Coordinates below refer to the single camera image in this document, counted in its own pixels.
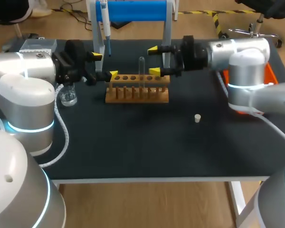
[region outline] white cap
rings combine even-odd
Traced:
[[[0,130],[0,213],[19,192],[27,167],[28,158],[23,145]]]
[[[229,64],[233,66],[255,66],[265,64],[264,54],[256,48],[246,49],[230,56]]]
[[[49,82],[19,74],[6,74],[0,78],[0,95],[12,103],[23,106],[43,106],[55,99],[55,89]]]
[[[198,123],[198,122],[200,121],[200,119],[201,119],[200,114],[195,114],[195,116],[194,116],[194,121],[195,121],[196,123]]]

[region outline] test tube rack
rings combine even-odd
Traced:
[[[106,103],[168,103],[170,76],[116,75],[106,83]]]

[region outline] black cable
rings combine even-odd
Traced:
[[[74,1],[74,2],[68,2],[68,1],[65,1],[65,0],[62,0],[64,3],[70,3],[70,4],[75,4],[75,3],[79,3],[83,0],[78,0],[78,1]]]
[[[69,12],[69,11],[67,11],[67,9],[63,8],[65,5],[69,5],[69,6],[71,7],[71,10],[74,11],[74,10],[73,10],[73,5],[72,5],[72,4],[74,4],[74,3],[77,3],[77,2],[73,2],[73,3],[66,2],[66,3],[64,3],[64,4],[62,4],[62,5],[60,6],[60,9],[61,9],[61,10],[65,10],[66,12],[68,12],[68,14],[71,15],[73,18],[75,18],[78,22],[84,23],[86,30],[92,31],[91,29],[87,28],[87,26],[86,26],[86,25],[91,25],[91,23],[89,23],[88,20],[87,20],[83,15],[81,15],[79,12],[76,12],[80,17],[82,17],[83,19],[85,19],[85,21],[82,21],[82,20],[78,19],[78,17],[77,17],[75,14],[73,14],[72,12]]]

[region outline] black table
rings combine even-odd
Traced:
[[[58,50],[64,42],[57,41]],[[148,57],[147,49],[160,42],[112,40],[104,71],[137,74],[140,56],[146,68],[158,67],[160,58]],[[85,45],[93,50],[92,41]],[[270,64],[278,81],[285,82],[285,68],[273,45]],[[93,64],[87,68],[94,70]],[[104,83],[78,83],[76,93],[75,106],[59,107],[70,135],[68,150],[45,168],[59,183],[261,180],[285,165],[285,140],[261,120],[231,110],[208,70],[172,76],[168,104],[106,104]],[[195,114],[201,115],[200,123],[194,122]],[[285,132],[285,116],[267,117]],[[53,159],[63,145],[56,121],[52,147],[36,160]]]

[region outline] blue stand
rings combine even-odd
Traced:
[[[164,21],[162,45],[171,45],[172,27],[172,2],[173,0],[158,1],[109,1],[108,10],[110,21]],[[100,2],[87,0],[90,10],[94,52],[104,56],[105,45],[101,34],[100,22],[102,21]],[[163,54],[164,68],[170,66],[170,53]],[[95,62],[96,72],[101,72],[103,60]]]

